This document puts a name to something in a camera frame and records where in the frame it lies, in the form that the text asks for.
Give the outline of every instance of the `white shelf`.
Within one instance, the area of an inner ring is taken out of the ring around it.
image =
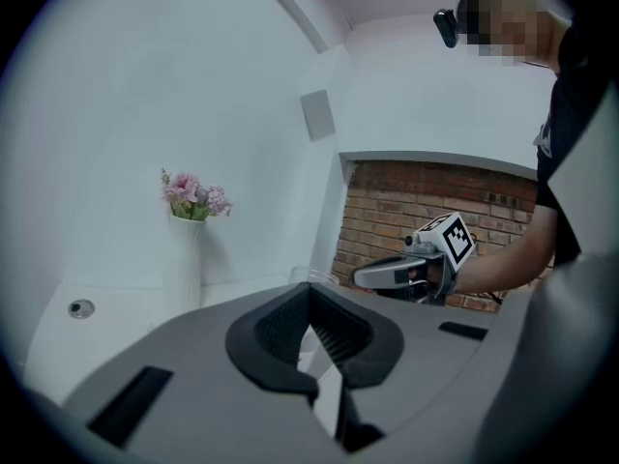
[[[202,306],[225,303],[286,283],[268,275],[202,287]],[[95,313],[69,316],[69,304],[88,299]],[[90,373],[166,321],[161,289],[108,289],[62,283],[35,331],[24,373],[26,387],[61,405]]]

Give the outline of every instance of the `flower vase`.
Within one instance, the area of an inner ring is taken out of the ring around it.
[[[168,216],[163,302],[168,317],[173,318],[201,306],[200,236],[205,222]]]

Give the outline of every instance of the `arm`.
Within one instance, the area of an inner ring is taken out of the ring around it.
[[[537,278],[549,263],[556,238],[557,212],[536,206],[522,238],[489,256],[469,259],[457,276],[462,294],[514,289]]]

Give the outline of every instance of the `person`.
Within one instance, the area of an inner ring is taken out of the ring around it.
[[[462,266],[454,292],[504,291],[530,283],[554,254],[554,265],[580,253],[574,232],[548,187],[548,179],[586,129],[609,79],[589,56],[587,29],[564,21],[538,0],[460,0],[460,34],[477,44],[480,54],[501,53],[543,65],[556,74],[550,110],[534,141],[538,157],[538,194],[529,226],[521,239]],[[430,269],[430,282],[440,272]],[[410,273],[414,278],[416,272]]]

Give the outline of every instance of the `black shirt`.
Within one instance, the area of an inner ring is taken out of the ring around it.
[[[591,57],[586,30],[577,17],[563,37],[558,59],[559,74],[552,88],[550,111],[535,140],[538,146],[537,204],[552,208],[558,214],[555,266],[575,259],[580,248],[548,187],[548,179],[586,129],[608,85],[608,75]]]

